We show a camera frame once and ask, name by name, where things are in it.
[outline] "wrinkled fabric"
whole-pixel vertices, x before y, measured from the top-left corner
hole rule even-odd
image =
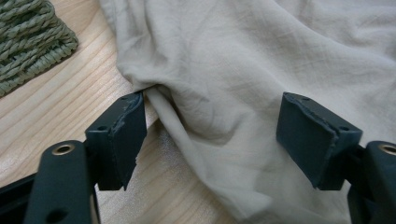
[[[396,142],[396,2],[101,0],[118,68],[145,90],[238,221],[349,223],[347,190],[313,189],[276,142],[283,91]]]

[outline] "clamp jaw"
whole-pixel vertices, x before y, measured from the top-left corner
hole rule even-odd
[[[302,95],[284,92],[276,139],[314,188],[340,190],[351,184],[353,224],[396,223],[396,145],[359,146],[362,131]]]
[[[143,94],[121,97],[85,135],[49,147],[35,175],[0,189],[1,223],[100,223],[94,186],[126,189],[147,135]]]

